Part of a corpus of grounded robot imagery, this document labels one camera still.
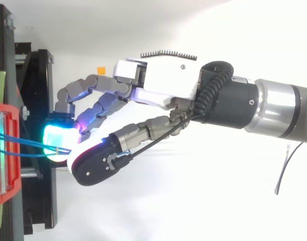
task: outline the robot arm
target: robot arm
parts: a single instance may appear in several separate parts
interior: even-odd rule
[[[129,100],[172,110],[170,116],[125,126],[96,145],[84,138],[79,144],[84,148],[72,150],[67,160],[80,184],[106,180],[143,150],[179,134],[190,120],[307,142],[307,88],[233,76],[232,66],[225,62],[201,68],[196,57],[177,52],[158,51],[142,57],[119,61],[113,78],[91,75],[58,93],[55,111],[71,116],[74,101],[93,90],[105,93],[93,108],[77,117],[81,134],[99,127]],[[119,156],[147,140],[152,143],[140,151]]]

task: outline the serrated edge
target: serrated edge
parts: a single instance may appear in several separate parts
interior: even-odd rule
[[[159,51],[142,53],[141,58],[148,58],[148,57],[161,56],[161,55],[175,56],[175,57],[179,57],[179,58],[183,58],[183,59],[189,59],[189,60],[193,60],[193,61],[197,60],[197,56],[195,56],[195,55],[179,53],[178,51],[172,51],[172,50],[159,50]]]

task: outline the gray connector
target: gray connector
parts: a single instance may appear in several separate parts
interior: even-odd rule
[[[55,112],[75,114],[75,105],[68,103],[66,88],[60,89],[57,93],[58,101],[55,104]]]
[[[153,119],[148,119],[145,122],[136,124],[130,124],[122,129],[114,132],[118,137],[121,144],[122,151],[125,152],[129,149],[138,147],[141,142],[147,140],[155,140],[171,130],[177,125],[185,113],[178,115],[177,119],[170,120],[167,116],[158,116]],[[176,136],[184,127],[179,127],[171,135]]]
[[[85,134],[93,128],[99,128],[107,116],[119,111],[127,102],[120,100],[114,94],[103,94],[93,105],[81,113],[75,122],[80,125],[80,133]]]
[[[129,97],[132,91],[132,85],[130,83],[119,83],[114,78],[109,78],[106,76],[96,76],[97,85],[95,90],[104,93],[117,94],[122,97]]]
[[[114,78],[92,74],[89,75],[86,80],[79,79],[69,83],[57,93],[58,102],[55,104],[55,112],[74,114],[75,105],[72,103],[90,95],[93,90],[114,94],[115,98],[117,98],[117,96],[123,98],[130,97],[132,92],[132,80],[120,80],[122,81],[121,83]]]

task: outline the white wall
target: white wall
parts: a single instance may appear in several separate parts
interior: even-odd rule
[[[15,14],[17,40],[55,56],[54,93],[97,66],[111,74],[117,60],[158,49],[307,87],[307,0],[222,2],[3,1]],[[130,103],[94,135],[165,113]],[[297,143],[190,123],[96,186],[58,171],[58,224],[36,226],[26,239],[307,240],[307,145],[291,160],[280,195],[273,193],[286,144]]]

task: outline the metal rod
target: metal rod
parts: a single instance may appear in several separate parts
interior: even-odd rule
[[[15,61],[16,65],[23,65],[26,59],[26,54],[16,54]]]
[[[21,177],[22,178],[37,177],[37,174],[33,167],[23,167],[21,170]]]

